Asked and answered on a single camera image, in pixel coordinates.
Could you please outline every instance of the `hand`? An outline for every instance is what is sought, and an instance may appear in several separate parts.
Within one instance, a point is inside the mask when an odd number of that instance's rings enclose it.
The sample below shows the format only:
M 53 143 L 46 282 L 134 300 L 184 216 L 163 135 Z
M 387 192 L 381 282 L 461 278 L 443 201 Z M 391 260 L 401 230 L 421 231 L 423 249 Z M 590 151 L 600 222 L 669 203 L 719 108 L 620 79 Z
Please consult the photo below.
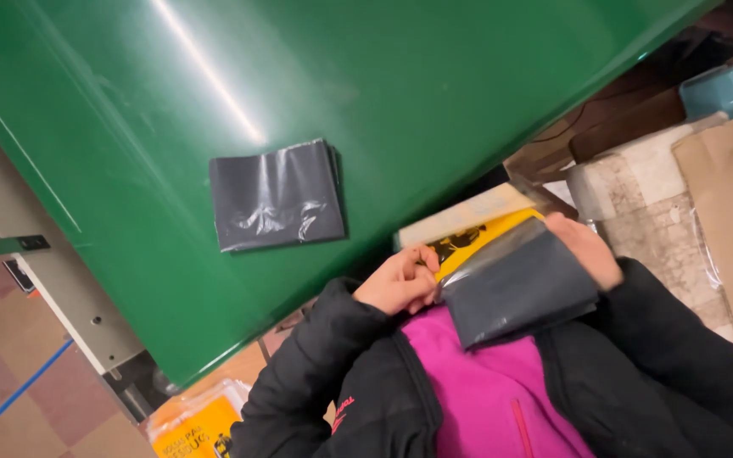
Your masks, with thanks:
M 393 316 L 401 310 L 414 315 L 432 305 L 437 296 L 434 272 L 440 271 L 437 254 L 428 246 L 407 248 L 378 267 L 353 297 Z
M 589 227 L 565 218 L 562 213 L 547 215 L 545 226 L 565 243 L 602 291 L 609 291 L 624 281 L 613 252 Z

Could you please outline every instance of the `tiled floor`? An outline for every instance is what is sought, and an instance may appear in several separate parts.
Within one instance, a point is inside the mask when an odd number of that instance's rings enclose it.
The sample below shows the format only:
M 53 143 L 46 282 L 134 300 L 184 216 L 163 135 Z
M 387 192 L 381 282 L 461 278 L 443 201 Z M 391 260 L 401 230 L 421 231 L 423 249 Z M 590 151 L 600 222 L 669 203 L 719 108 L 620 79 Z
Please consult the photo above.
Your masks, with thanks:
M 64 343 L 41 297 L 27 298 L 0 260 L 0 404 Z M 0 458 L 152 458 L 73 344 L 0 416 Z

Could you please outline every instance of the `pink fleece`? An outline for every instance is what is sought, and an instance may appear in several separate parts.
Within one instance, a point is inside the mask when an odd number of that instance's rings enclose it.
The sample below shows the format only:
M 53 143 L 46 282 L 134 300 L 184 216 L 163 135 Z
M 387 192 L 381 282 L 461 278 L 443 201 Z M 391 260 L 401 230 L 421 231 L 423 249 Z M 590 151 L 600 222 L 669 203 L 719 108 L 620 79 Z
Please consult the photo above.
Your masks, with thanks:
M 551 405 L 534 338 L 463 353 L 448 309 L 403 327 L 443 409 L 437 455 L 595 458 Z

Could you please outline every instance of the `folded black garbage bag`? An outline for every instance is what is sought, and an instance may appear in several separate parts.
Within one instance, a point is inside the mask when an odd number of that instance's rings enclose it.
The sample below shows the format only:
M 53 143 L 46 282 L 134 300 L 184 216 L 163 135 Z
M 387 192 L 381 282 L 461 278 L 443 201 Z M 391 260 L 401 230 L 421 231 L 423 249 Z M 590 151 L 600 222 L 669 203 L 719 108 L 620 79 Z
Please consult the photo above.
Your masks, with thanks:
M 324 140 L 209 161 L 221 252 L 344 238 L 336 152 Z
M 441 279 L 463 349 L 514 341 L 596 309 L 596 283 L 575 255 L 530 218 Z

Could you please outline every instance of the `pink zipper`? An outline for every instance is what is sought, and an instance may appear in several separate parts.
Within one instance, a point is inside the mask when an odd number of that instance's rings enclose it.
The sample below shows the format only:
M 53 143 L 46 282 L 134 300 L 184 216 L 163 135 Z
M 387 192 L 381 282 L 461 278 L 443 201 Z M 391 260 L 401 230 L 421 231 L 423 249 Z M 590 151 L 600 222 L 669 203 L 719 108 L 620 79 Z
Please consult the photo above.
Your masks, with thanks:
M 511 409 L 514 411 L 514 419 L 516 419 L 516 425 L 519 426 L 520 436 L 522 437 L 522 445 L 524 446 L 524 455 L 527 458 L 534 458 L 534 449 L 530 446 L 528 428 L 524 425 L 522 406 L 520 406 L 518 399 L 511 400 Z

